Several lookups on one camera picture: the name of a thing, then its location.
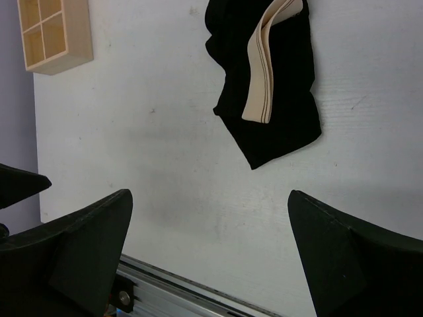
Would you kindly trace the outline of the black underwear with beige waistband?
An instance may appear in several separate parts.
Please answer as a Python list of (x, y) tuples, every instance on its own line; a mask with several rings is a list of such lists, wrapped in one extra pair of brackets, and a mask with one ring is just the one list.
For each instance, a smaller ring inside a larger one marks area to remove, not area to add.
[(225, 71), (214, 114), (252, 169), (321, 136), (306, 1), (210, 1), (206, 49)]

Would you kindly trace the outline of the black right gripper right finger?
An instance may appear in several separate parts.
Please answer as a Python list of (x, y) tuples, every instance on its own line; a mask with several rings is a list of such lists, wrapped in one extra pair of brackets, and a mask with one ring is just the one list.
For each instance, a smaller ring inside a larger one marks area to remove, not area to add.
[(304, 192), (288, 214), (317, 316), (421, 316), (422, 241)]

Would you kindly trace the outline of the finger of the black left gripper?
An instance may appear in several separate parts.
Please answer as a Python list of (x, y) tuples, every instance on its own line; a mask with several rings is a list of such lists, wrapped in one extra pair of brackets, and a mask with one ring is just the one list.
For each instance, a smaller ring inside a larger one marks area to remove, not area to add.
[(1, 208), (36, 195), (51, 185), (46, 176), (1, 164)]

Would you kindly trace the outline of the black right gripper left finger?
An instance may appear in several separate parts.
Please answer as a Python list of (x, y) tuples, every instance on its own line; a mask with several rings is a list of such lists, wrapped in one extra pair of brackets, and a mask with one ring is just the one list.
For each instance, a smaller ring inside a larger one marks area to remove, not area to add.
[(128, 189), (1, 241), (2, 316), (102, 316), (130, 225)]

